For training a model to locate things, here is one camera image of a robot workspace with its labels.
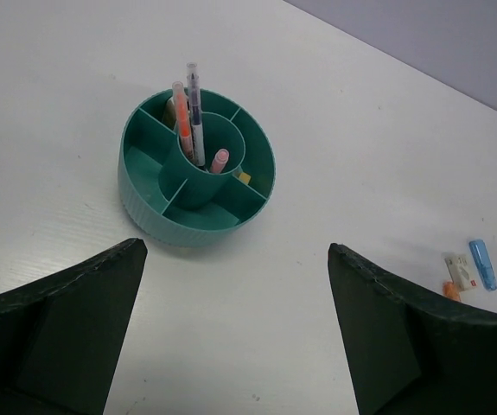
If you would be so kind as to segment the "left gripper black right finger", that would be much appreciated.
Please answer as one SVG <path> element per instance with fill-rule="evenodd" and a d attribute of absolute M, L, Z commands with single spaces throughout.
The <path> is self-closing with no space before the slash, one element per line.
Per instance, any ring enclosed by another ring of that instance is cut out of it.
<path fill-rule="evenodd" d="M 497 414 L 497 313 L 443 297 L 347 246 L 328 275 L 361 414 Z"/>

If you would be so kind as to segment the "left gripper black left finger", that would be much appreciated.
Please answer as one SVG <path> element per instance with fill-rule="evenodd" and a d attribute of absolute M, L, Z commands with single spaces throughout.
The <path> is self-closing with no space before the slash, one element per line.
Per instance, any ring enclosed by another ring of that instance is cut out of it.
<path fill-rule="evenodd" d="M 0 414 L 103 413 L 147 253 L 127 239 L 0 294 Z"/>

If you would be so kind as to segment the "red gel pen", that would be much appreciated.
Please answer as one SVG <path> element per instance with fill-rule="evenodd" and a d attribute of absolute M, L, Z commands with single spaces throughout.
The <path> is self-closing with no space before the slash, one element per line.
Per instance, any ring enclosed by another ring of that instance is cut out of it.
<path fill-rule="evenodd" d="M 229 151 L 227 149 L 219 149 L 213 158 L 213 161 L 210 165 L 210 172 L 212 174 L 221 174 L 224 168 L 226 167 L 229 160 Z"/>

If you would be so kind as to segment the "orange gel pen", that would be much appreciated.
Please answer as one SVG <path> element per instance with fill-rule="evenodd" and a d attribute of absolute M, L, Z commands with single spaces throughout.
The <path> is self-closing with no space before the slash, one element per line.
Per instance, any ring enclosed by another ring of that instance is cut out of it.
<path fill-rule="evenodd" d="M 175 107 L 175 122 L 182 151 L 185 157 L 191 163 L 194 163 L 194 145 L 188 113 L 188 100 L 184 90 L 184 85 L 180 81 L 174 82 L 172 84 L 172 92 Z"/>

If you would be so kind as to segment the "grey slim pen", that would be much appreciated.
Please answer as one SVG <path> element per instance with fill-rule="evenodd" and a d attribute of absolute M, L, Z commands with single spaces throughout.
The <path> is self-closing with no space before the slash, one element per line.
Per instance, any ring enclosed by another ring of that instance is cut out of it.
<path fill-rule="evenodd" d="M 201 169 L 205 169 L 206 156 L 202 124 L 201 89 L 199 75 L 197 73 L 197 64 L 195 62 L 189 62 L 187 64 L 187 81 L 190 123 L 194 146 L 194 164 Z"/>

